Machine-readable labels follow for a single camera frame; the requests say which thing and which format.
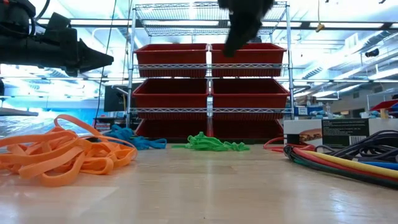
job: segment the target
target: wire shelving unit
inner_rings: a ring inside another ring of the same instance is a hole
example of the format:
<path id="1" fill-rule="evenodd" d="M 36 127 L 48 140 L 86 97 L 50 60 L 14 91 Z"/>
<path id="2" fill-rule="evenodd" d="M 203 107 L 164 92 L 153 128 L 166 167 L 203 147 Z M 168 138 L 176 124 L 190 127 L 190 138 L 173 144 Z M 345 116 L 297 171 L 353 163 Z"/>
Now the wire shelving unit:
<path id="1" fill-rule="evenodd" d="M 275 31 L 286 6 L 284 1 L 274 4 L 263 19 L 260 35 Z M 229 30 L 229 12 L 220 10 L 217 2 L 138 4 L 136 13 L 149 36 L 226 35 Z"/>
<path id="2" fill-rule="evenodd" d="M 218 7 L 217 2 L 193 2 L 170 4 L 136 4 L 132 12 L 131 68 L 129 69 L 129 95 L 132 94 L 133 74 L 136 70 L 168 69 L 281 69 L 289 71 L 289 90 L 291 108 L 131 108 L 129 112 L 143 113 L 282 113 L 294 119 L 293 72 L 291 54 L 290 5 L 287 1 L 276 1 L 274 7 L 263 18 L 259 35 L 272 35 L 281 20 L 286 17 L 288 64 L 167 64 L 134 65 L 134 35 L 136 21 L 144 27 L 149 37 L 177 35 L 227 35 L 229 31 L 229 12 Z"/>

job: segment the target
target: blue cable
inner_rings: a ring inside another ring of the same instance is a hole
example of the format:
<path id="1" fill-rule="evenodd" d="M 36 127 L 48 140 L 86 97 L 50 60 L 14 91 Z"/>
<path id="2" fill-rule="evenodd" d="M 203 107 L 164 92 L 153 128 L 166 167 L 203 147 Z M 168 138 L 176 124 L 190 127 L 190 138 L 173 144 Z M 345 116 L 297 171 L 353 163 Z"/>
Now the blue cable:
<path id="1" fill-rule="evenodd" d="M 398 170 L 398 163 L 391 162 L 361 162 L 372 166 L 378 166 L 386 169 Z"/>
<path id="2" fill-rule="evenodd" d="M 123 141 L 127 141 L 133 144 L 137 150 L 145 150 L 149 149 L 150 147 L 154 149 L 165 149 L 167 140 L 166 139 L 158 139 L 155 141 L 146 140 L 142 136 L 138 136 L 134 139 L 134 131 L 131 128 L 121 128 L 117 124 L 112 125 L 112 130 L 105 134 L 105 136 L 117 138 Z"/>

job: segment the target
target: robotic arm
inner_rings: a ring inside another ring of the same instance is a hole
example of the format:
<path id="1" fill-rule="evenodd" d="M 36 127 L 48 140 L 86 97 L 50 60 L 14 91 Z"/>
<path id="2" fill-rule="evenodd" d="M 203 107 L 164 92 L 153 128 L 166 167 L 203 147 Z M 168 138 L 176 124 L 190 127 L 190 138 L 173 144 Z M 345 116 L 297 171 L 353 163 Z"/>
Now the robotic arm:
<path id="1" fill-rule="evenodd" d="M 225 43 L 225 57 L 233 57 L 249 40 L 257 37 L 262 18 L 274 5 L 274 0 L 218 0 L 222 9 L 229 10 L 231 28 Z"/>
<path id="2" fill-rule="evenodd" d="M 28 0 L 0 0 L 0 63 L 61 68 L 73 77 L 113 63 L 112 56 L 77 41 L 77 30 L 60 14 L 42 26 L 43 34 L 35 34 L 35 15 Z"/>

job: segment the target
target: box label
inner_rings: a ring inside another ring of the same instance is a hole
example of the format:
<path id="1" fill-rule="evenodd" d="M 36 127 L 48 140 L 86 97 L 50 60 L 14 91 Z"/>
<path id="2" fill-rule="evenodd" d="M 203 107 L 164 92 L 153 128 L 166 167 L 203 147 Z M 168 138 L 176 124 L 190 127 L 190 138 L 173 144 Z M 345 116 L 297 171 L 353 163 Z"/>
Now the box label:
<path id="1" fill-rule="evenodd" d="M 306 107 L 299 107 L 298 115 L 308 115 L 308 109 Z"/>
<path id="2" fill-rule="evenodd" d="M 347 147 L 369 137 L 368 119 L 324 119 L 322 141 L 330 147 Z"/>

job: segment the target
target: metal shelf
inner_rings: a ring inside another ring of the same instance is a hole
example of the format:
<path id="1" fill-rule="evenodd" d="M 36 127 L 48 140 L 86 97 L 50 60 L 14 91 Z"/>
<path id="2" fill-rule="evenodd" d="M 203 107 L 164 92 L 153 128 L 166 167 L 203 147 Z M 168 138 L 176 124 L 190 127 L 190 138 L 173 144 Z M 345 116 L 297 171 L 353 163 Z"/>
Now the metal shelf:
<path id="1" fill-rule="evenodd" d="M 131 108 L 136 113 L 285 113 L 290 108 Z"/>
<path id="2" fill-rule="evenodd" d="M 286 1 L 277 1 L 266 14 L 260 35 L 271 34 L 286 13 Z M 226 35 L 229 12 L 217 2 L 137 4 L 137 18 L 149 36 Z"/>
<path id="3" fill-rule="evenodd" d="M 242 63 L 242 64 L 157 64 L 134 65 L 136 70 L 168 70 L 168 69 L 281 69 L 288 64 Z"/>

